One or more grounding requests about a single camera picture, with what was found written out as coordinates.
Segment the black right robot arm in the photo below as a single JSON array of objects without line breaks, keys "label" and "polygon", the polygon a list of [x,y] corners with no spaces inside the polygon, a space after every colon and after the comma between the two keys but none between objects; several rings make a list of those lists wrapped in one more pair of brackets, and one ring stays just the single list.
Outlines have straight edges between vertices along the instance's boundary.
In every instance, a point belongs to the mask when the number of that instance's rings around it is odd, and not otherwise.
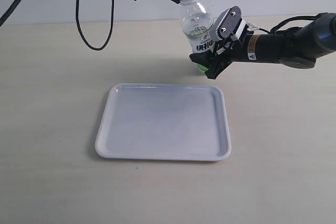
[{"label": "black right robot arm", "polygon": [[190,54],[192,62],[205,67],[216,79],[233,62],[273,63],[311,69],[316,60],[335,52],[335,14],[288,18],[266,34],[254,34],[245,26],[238,39],[223,38],[213,51]]}]

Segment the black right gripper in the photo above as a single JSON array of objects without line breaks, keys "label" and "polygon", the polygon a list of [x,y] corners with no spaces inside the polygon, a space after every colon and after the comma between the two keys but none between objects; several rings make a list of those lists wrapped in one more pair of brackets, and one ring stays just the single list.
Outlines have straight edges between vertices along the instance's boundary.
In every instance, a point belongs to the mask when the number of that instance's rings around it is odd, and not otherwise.
[{"label": "black right gripper", "polygon": [[245,48],[247,36],[248,31],[243,31],[237,40],[233,40],[230,36],[224,38],[218,31],[214,31],[214,51],[192,53],[189,58],[203,67],[210,67],[205,75],[208,79],[216,79],[233,62],[248,62]]}]

